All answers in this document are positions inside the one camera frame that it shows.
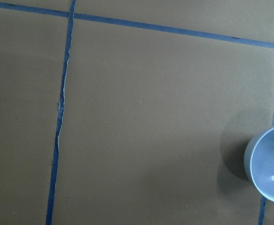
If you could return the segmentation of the blue bowl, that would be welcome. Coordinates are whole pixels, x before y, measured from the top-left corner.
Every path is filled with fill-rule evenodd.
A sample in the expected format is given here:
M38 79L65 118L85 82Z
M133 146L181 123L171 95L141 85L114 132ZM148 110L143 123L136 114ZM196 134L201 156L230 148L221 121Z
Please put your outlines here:
M249 141L244 152L244 170L258 192L274 202L274 127Z

